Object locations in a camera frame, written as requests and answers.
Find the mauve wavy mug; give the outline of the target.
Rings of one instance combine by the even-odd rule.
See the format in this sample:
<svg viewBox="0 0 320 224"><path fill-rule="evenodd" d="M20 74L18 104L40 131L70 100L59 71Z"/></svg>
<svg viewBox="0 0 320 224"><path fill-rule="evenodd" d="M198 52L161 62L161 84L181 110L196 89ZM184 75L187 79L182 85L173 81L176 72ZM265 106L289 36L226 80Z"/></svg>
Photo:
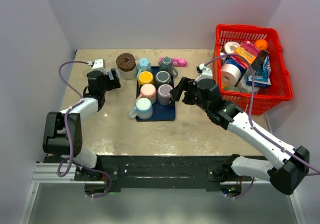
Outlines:
<svg viewBox="0 0 320 224"><path fill-rule="evenodd" d="M171 94L170 91L173 87L169 84L163 84L157 89L157 99L161 105L168 106L171 104Z"/></svg>

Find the pink mug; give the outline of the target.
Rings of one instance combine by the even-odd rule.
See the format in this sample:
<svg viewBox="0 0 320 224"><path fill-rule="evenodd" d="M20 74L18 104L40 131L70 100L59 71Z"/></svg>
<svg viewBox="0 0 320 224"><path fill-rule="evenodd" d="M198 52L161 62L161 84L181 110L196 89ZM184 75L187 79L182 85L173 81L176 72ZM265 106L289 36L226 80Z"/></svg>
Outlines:
<svg viewBox="0 0 320 224"><path fill-rule="evenodd" d="M147 98L152 104L156 102L157 99L157 89L153 84L144 84L140 88L139 98Z"/></svg>

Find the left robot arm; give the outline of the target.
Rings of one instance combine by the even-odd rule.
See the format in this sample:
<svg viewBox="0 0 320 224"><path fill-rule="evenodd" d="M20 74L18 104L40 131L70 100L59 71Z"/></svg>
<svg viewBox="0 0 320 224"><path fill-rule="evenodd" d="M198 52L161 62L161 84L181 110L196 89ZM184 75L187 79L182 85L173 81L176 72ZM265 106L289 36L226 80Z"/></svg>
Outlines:
<svg viewBox="0 0 320 224"><path fill-rule="evenodd" d="M64 157L68 166L64 172L59 164L57 175L64 177L73 163L86 167L86 175L99 180L104 169L98 165L98 156L83 146L82 121L99 112L105 103L105 93L121 87L116 69L95 69L87 75L88 86L84 88L78 103L60 112L46 116L42 148L47 154Z"/></svg>

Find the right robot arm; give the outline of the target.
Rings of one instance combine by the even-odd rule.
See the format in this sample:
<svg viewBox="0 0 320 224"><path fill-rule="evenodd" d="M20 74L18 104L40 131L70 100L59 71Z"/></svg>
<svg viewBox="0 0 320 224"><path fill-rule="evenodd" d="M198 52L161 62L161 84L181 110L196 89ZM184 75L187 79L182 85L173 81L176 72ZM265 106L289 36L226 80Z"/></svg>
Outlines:
<svg viewBox="0 0 320 224"><path fill-rule="evenodd" d="M196 105L214 124L241 137L266 158L265 160L231 155L215 174L221 182L247 176L269 181L285 195L291 195L309 173L309 151L295 148L276 138L250 120L248 114L230 101L223 100L218 85L212 78L194 80L182 77L170 91L172 103L180 100Z"/></svg>

